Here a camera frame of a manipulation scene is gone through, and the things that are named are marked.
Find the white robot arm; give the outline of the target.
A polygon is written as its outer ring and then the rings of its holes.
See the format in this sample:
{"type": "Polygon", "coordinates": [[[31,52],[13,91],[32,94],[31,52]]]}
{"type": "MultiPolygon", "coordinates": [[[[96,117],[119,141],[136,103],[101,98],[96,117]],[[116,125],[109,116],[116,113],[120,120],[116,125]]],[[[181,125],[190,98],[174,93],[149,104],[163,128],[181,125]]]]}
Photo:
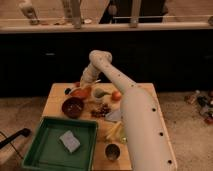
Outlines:
{"type": "Polygon", "coordinates": [[[107,51],[92,50],[80,85],[94,83],[103,73],[121,92],[120,111],[133,171],[177,171],[177,161],[158,102],[144,88],[122,73],[107,51]]]}

